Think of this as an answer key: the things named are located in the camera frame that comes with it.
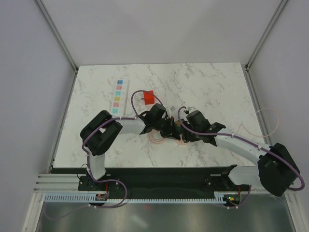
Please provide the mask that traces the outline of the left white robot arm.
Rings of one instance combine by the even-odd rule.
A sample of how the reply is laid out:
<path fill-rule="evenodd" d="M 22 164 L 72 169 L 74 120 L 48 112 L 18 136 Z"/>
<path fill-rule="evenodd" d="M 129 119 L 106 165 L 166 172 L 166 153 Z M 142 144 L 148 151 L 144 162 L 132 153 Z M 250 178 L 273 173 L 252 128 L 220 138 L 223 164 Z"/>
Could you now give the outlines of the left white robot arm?
<path fill-rule="evenodd" d="M 101 190 L 106 185 L 105 153 L 119 134 L 148 134 L 158 131 L 162 138 L 179 141 L 181 129 L 167 109 L 156 103 L 149 111 L 135 117 L 113 117 L 103 110 L 80 132 L 82 150 L 87 154 L 87 171 L 91 176 L 89 185 Z"/>

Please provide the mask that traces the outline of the pink round socket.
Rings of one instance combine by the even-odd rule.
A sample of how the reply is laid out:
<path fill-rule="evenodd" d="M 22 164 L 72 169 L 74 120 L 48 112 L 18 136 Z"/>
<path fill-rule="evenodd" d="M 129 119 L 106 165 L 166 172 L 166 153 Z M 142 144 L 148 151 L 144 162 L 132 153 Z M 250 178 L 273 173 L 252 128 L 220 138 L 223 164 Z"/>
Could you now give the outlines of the pink round socket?
<path fill-rule="evenodd" d="M 174 141 L 178 145 L 189 145 L 190 142 L 184 142 L 183 140 L 175 140 Z"/>

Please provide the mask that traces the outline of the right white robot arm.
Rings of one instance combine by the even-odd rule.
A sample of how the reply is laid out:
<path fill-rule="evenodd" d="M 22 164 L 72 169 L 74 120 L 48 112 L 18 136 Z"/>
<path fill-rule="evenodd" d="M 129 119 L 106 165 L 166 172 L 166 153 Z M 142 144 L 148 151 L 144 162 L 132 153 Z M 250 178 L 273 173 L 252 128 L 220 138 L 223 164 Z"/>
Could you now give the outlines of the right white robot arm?
<path fill-rule="evenodd" d="M 300 170 L 284 145 L 255 142 L 223 124 L 211 124 L 200 111 L 190 111 L 185 106 L 178 110 L 177 116 L 181 115 L 181 111 L 186 114 L 187 121 L 181 123 L 185 131 L 204 143 L 234 152 L 253 163 L 253 166 L 231 166 L 227 175 L 221 178 L 224 189 L 252 185 L 280 197 L 287 190 L 301 191 L 305 188 Z"/>

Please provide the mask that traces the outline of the red cube socket adapter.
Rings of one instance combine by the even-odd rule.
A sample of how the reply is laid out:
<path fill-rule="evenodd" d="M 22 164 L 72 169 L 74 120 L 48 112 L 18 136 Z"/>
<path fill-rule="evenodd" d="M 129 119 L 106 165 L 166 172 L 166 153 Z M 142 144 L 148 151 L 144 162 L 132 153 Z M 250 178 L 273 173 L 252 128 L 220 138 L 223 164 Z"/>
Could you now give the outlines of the red cube socket adapter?
<path fill-rule="evenodd" d="M 145 105 L 155 104 L 154 91 L 153 90 L 144 91 L 143 99 Z"/>

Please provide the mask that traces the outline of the green patterned cube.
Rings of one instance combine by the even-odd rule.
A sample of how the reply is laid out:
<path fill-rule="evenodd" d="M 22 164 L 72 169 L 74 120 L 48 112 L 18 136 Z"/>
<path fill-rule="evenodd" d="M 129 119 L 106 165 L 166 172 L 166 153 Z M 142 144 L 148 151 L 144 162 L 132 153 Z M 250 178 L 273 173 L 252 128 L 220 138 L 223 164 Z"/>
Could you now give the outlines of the green patterned cube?
<path fill-rule="evenodd" d="M 176 121 L 175 122 L 175 128 L 176 128 L 176 131 L 177 131 L 178 134 L 182 134 L 183 133 L 182 125 L 181 125 L 180 121 Z"/>

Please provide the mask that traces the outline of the white power strip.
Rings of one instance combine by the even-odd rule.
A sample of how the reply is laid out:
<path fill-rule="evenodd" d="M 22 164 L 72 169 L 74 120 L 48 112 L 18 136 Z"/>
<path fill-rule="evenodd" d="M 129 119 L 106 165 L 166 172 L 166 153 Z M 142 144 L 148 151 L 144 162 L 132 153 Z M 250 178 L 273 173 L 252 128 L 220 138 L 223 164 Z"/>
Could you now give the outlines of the white power strip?
<path fill-rule="evenodd" d="M 125 116 L 128 99 L 129 80 L 117 79 L 112 93 L 111 114 L 114 116 Z"/>

